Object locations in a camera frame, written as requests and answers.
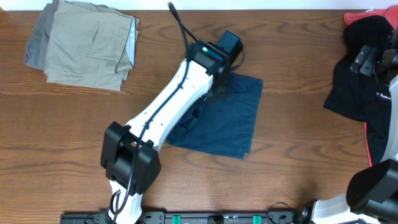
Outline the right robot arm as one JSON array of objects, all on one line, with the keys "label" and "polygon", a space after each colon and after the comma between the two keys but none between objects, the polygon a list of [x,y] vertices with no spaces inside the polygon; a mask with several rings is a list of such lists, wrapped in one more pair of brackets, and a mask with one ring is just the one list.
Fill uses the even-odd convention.
[{"label": "right robot arm", "polygon": [[365,45],[350,70],[389,88],[391,120],[380,163],[356,173],[345,194],[305,206],[297,223],[397,223],[397,31],[384,51]]}]

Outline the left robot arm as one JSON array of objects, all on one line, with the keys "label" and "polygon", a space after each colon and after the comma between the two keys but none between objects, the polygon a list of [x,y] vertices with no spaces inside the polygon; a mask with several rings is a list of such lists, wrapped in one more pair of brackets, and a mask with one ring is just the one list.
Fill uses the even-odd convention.
[{"label": "left robot arm", "polygon": [[174,77],[150,105],[125,125],[112,122],[103,139],[100,164],[112,188],[106,223],[135,223],[143,193],[160,173],[159,151],[173,127],[203,96],[226,96],[228,75],[243,51],[230,31],[216,43],[198,40],[188,47]]}]

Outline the navy blue cloth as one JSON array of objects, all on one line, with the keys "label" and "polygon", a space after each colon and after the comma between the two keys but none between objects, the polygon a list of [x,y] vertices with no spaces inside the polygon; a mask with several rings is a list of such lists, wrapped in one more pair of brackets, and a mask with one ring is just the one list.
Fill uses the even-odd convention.
[{"label": "navy blue cloth", "polygon": [[251,151],[263,81],[230,73],[223,100],[200,98],[180,118],[171,146],[242,159]]}]

